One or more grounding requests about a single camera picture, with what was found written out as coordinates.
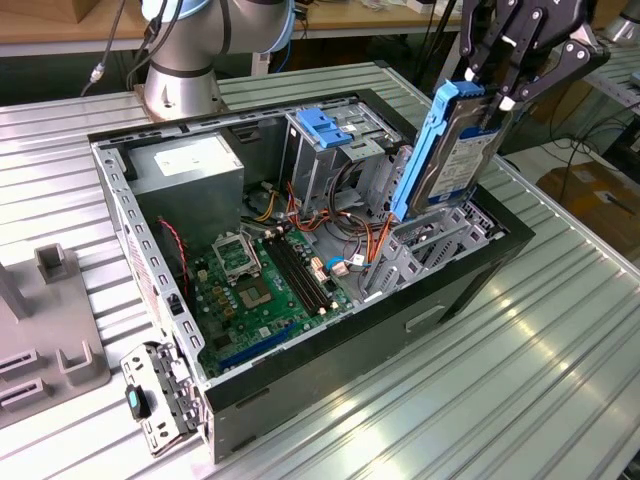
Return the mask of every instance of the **green circuit board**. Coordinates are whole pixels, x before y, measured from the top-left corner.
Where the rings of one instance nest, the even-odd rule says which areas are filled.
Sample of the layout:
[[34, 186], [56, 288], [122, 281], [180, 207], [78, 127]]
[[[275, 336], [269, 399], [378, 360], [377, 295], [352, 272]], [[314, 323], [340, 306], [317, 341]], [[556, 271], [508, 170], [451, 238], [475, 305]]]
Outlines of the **green circuit board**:
[[[287, 233], [285, 239], [297, 252], [301, 264], [312, 273], [308, 263], [315, 254], [302, 234], [293, 231]], [[213, 249], [189, 261], [189, 269], [196, 278], [195, 312], [192, 313], [206, 344], [199, 360], [210, 376], [220, 375], [227, 368], [244, 363], [352, 307], [338, 285], [333, 284], [329, 289], [318, 283], [333, 308], [328, 308], [325, 314], [309, 315], [262, 240], [253, 239], [250, 243], [262, 270], [258, 277], [239, 278], [235, 285], [228, 283]], [[219, 251], [227, 269], [246, 263], [237, 245], [233, 244], [228, 252]], [[198, 274], [203, 270], [206, 278]]]

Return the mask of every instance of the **black cable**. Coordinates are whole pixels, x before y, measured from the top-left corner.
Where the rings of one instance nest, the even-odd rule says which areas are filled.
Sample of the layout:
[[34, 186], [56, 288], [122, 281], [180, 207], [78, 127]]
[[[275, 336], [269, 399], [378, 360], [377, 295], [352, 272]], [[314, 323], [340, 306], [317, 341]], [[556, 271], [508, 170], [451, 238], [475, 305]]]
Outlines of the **black cable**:
[[169, 38], [169, 35], [171, 35], [171, 31], [173, 30], [173, 27], [175, 27], [176, 22], [178, 21], [178, 17], [180, 16], [180, 11], [182, 10], [182, 4], [183, 4], [184, 0], [178, 0], [178, 3], [176, 5], [176, 9], [173, 12], [173, 16], [171, 17], [171, 20], [169, 21], [169, 25], [167, 25], [166, 30], [164, 31], [164, 34], [162, 35], [162, 38], [160, 39], [160, 41], [156, 44], [156, 46], [153, 48], [153, 50], [151, 50], [149, 52], [149, 54], [145, 57], [144, 60], [138, 62], [137, 64], [135, 64], [131, 70], [129, 70], [129, 74], [127, 75], [127, 83], [129, 83], [129, 78], [133, 77], [133, 74], [141, 67], [143, 67], [144, 65], [146, 65], [147, 63], [149, 63], [151, 61], [151, 59], [153, 58], [153, 56], [158, 53], [158, 50], [160, 50], [165, 42], [167, 41], [167, 39]]
[[556, 106], [553, 107], [553, 111], [551, 112], [551, 118], [549, 118], [549, 140], [551, 140], [554, 144], [556, 144], [556, 141], [553, 138], [554, 135], [558, 132], [558, 129], [560, 128], [562, 123], [567, 120], [568, 117], [565, 117], [565, 119], [562, 122], [560, 122], [560, 125], [557, 126], [555, 131], [553, 129], [553, 119], [555, 118], [556, 113], [558, 113], [558, 108], [560, 107], [560, 104], [562, 103], [564, 98], [567, 96], [567, 93], [569, 93], [569, 89], [571, 88], [571, 85], [568, 85], [567, 88], [565, 89], [565, 91], [563, 92], [563, 94], [560, 96], [560, 98], [558, 99], [558, 103], [556, 103]]
[[[251, 194], [258, 191], [263, 191], [263, 192], [265, 191], [262, 185], [254, 185], [253, 187], [251, 187], [249, 190], [247, 190], [246, 193], [242, 195], [242, 203], [244, 204], [245, 207], [247, 207], [247, 210], [249, 210], [251, 213], [253, 213], [257, 217], [261, 217], [264, 214], [264, 212], [261, 212], [260, 210], [258, 210], [257, 207], [251, 204]], [[246, 217], [246, 219], [255, 221], [255, 219], [252, 219], [251, 217]], [[263, 225], [263, 226], [264, 225], [269, 226], [269, 225], [275, 225], [275, 224], [276, 224], [276, 221], [273, 220], [272, 218], [268, 218], [264, 222], [260, 223], [260, 225]]]
[[456, 0], [449, 0], [447, 3], [447, 6], [444, 9], [444, 12], [442, 13], [442, 17], [438, 22], [438, 28], [436, 29], [435, 37], [431, 42], [431, 44], [429, 45], [429, 51], [427, 52], [427, 55], [424, 58], [424, 60], [420, 63], [418, 73], [413, 79], [413, 84], [416, 87], [418, 87], [422, 82], [422, 77], [424, 77], [425, 70], [429, 65], [429, 62], [431, 61], [431, 57], [433, 56], [433, 52], [435, 50], [436, 44], [440, 42], [440, 38], [444, 33], [445, 27], [449, 23], [449, 18], [451, 18], [451, 12], [453, 12], [453, 8], [455, 7], [455, 5], [456, 5]]
[[306, 15], [304, 17], [296, 17], [296, 18], [300, 20], [300, 23], [302, 24], [302, 28], [304, 28], [304, 31], [302, 32], [302, 37], [300, 37], [300, 40], [306, 40], [307, 38], [309, 38], [307, 36], [309, 32], [309, 19], [306, 17]]
[[[138, 62], [140, 62], [140, 59], [142, 58], [142, 55], [144, 54], [147, 46], [149, 46], [150, 43], [154, 42], [156, 38], [158, 38], [158, 34], [162, 29], [162, 18], [164, 17], [167, 3], [168, 0], [162, 0], [162, 3], [160, 4], [160, 10], [158, 10], [156, 16], [149, 21], [147, 27], [144, 29], [144, 38], [133, 57], [133, 65], [137, 65]], [[133, 89], [133, 75], [127, 75], [126, 86], [127, 90]]]
[[431, 15], [429, 16], [429, 23], [427, 24], [427, 31], [424, 34], [424, 38], [422, 39], [422, 44], [420, 45], [420, 48], [418, 49], [418, 55], [416, 56], [416, 66], [413, 69], [413, 83], [415, 84], [416, 79], [418, 78], [418, 70], [420, 70], [420, 59], [422, 58], [422, 56], [424, 55], [424, 48], [427, 45], [427, 38], [429, 38], [429, 33], [431, 30], [431, 26], [433, 25], [433, 14], [436, 11], [436, 5], [435, 3], [433, 4], [433, 7], [431, 8]]
[[353, 241], [353, 240], [349, 240], [349, 237], [345, 237], [345, 238], [339, 237], [338, 235], [333, 233], [331, 230], [329, 230], [329, 225], [333, 225], [331, 222], [324, 222], [323, 225], [324, 225], [324, 228], [327, 231], [327, 233], [329, 235], [331, 235], [333, 238], [335, 238], [337, 240], [340, 240], [341, 242], [352, 242]]
[[100, 63], [98, 63], [98, 65], [96, 65], [91, 71], [89, 81], [80, 92], [81, 97], [84, 97], [87, 94], [89, 88], [91, 88], [91, 85], [93, 85], [94, 83], [98, 83], [102, 78], [102, 75], [104, 75], [109, 52], [111, 52], [111, 46], [113, 45], [113, 39], [116, 36], [116, 30], [118, 29], [118, 24], [120, 23], [120, 17], [122, 16], [122, 11], [124, 10], [125, 3], [126, 0], [120, 0], [120, 5], [118, 6], [118, 10], [116, 11], [116, 16], [113, 19], [113, 23], [111, 24], [111, 30], [109, 31], [109, 37], [107, 38], [107, 45], [105, 46], [104, 52], [102, 53], [102, 60], [100, 60]]

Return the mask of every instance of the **pcie slot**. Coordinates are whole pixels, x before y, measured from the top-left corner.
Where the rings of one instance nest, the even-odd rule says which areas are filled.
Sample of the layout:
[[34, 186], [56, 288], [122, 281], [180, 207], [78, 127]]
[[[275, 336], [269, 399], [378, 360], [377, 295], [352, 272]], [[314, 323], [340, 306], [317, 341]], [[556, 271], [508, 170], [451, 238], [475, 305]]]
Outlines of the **pcie slot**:
[[264, 247], [287, 284], [302, 302], [307, 314], [315, 316], [320, 307], [326, 308], [329, 305], [327, 296], [284, 238], [269, 239], [264, 243]]
[[261, 353], [266, 352], [272, 347], [275, 347], [277, 344], [284, 342], [289, 336], [289, 332], [295, 327], [296, 324], [292, 323], [288, 327], [283, 328], [278, 333], [274, 333], [269, 338], [265, 338], [261, 342], [256, 343], [255, 345], [250, 346], [242, 350], [241, 352], [235, 353], [231, 355], [229, 358], [225, 358], [224, 360], [220, 360], [220, 368], [224, 370], [225, 368], [233, 367], [239, 363], [244, 362], [245, 360], [249, 360], [250, 358], [257, 357]]

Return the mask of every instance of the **red wire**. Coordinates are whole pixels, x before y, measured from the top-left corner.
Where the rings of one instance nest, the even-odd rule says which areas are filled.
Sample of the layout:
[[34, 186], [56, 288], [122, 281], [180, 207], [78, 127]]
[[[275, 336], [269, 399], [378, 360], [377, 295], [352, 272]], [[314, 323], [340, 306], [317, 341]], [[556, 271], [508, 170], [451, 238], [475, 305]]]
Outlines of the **red wire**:
[[161, 218], [158, 218], [158, 222], [160, 222], [161, 225], [164, 225], [165, 227], [167, 227], [167, 229], [171, 232], [171, 235], [173, 235], [174, 240], [178, 244], [178, 250], [180, 250], [180, 260], [182, 261], [182, 278], [184, 279], [184, 294], [185, 294], [185, 297], [186, 297], [188, 295], [187, 294], [187, 285], [188, 285], [189, 282], [187, 280], [187, 258], [184, 255], [184, 248], [182, 246], [182, 240], [180, 240], [180, 235], [178, 235], [178, 232], [176, 232], [176, 229], [173, 228], [169, 224], [169, 222], [167, 222], [166, 220], [163, 220]]

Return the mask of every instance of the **metal bracket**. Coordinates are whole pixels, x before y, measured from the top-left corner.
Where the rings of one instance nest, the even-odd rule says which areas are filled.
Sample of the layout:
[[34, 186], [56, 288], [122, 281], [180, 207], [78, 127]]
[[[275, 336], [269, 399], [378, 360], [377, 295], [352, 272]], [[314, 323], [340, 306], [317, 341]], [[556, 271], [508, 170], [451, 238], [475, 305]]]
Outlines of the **metal bracket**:
[[129, 408], [154, 457], [196, 432], [203, 418], [201, 400], [173, 345], [145, 343], [123, 357], [120, 365]]
[[38, 270], [45, 283], [57, 282], [73, 275], [73, 270], [68, 264], [64, 256], [64, 250], [62, 250], [59, 243], [36, 248], [34, 255]]
[[86, 340], [82, 341], [81, 357], [70, 360], [60, 349], [56, 350], [60, 373], [67, 377], [69, 384], [76, 386], [96, 376], [100, 370], [100, 358], [93, 355]]

